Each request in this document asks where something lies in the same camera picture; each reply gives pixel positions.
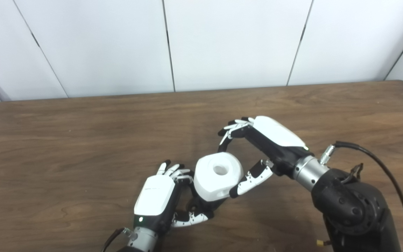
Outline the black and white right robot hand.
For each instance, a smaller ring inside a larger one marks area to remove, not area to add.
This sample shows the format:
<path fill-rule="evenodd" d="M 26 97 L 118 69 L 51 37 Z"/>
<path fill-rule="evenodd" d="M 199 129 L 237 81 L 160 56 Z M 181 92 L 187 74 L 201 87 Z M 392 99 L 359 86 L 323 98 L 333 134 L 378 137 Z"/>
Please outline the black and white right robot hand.
<path fill-rule="evenodd" d="M 218 136 L 222 137 L 218 153 L 225 153 L 233 139 L 245 138 L 267 156 L 267 159 L 257 161 L 240 182 L 229 190 L 231 198 L 243 195 L 273 174 L 293 179 L 297 165 L 304 158 L 313 156 L 301 138 L 267 116 L 242 117 L 229 121 L 218 132 Z"/>

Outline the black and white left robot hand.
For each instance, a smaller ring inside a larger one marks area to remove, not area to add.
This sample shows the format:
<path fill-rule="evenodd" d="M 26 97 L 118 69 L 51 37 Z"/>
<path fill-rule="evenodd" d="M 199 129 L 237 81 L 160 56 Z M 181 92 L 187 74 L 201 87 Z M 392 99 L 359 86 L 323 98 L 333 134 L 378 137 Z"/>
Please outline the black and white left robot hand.
<path fill-rule="evenodd" d="M 171 165 L 165 160 L 155 175 L 145 181 L 134 206 L 134 228 L 145 228 L 164 236 L 171 228 L 183 228 L 199 224 L 214 217 L 213 211 L 177 210 L 184 187 L 195 190 L 195 173 L 184 164 Z"/>

